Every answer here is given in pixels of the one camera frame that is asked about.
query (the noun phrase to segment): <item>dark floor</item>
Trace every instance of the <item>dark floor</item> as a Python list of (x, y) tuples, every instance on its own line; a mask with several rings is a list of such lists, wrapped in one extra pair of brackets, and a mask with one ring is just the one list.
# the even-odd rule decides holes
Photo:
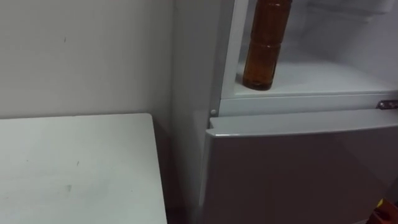
[(167, 223), (168, 224), (186, 224), (187, 217), (182, 210), (167, 210)]

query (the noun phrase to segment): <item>orange object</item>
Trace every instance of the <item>orange object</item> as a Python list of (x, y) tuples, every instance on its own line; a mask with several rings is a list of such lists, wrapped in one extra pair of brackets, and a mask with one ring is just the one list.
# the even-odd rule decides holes
[(398, 208), (384, 199), (373, 211), (367, 224), (398, 224)]

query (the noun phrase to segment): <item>brown plastic bottle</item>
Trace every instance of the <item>brown plastic bottle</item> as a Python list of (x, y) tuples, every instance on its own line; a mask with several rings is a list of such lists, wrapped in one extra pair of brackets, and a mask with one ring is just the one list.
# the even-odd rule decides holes
[(257, 0), (243, 85), (269, 90), (274, 79), (292, 0)]

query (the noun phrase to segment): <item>refrigerator shelf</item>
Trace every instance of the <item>refrigerator shelf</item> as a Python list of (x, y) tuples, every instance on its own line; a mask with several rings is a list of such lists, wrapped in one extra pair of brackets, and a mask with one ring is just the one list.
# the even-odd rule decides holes
[(298, 49), (281, 52), (274, 83), (268, 91), (241, 84), (245, 61), (238, 63), (233, 92), (228, 98), (324, 96), (398, 93), (398, 83), (387, 82), (347, 65), (318, 58)]

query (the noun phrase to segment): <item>white wall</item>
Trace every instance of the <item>white wall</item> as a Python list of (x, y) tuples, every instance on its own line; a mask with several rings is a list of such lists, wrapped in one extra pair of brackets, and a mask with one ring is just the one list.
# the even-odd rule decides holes
[(1, 0), (0, 118), (147, 111), (169, 129), (172, 0)]

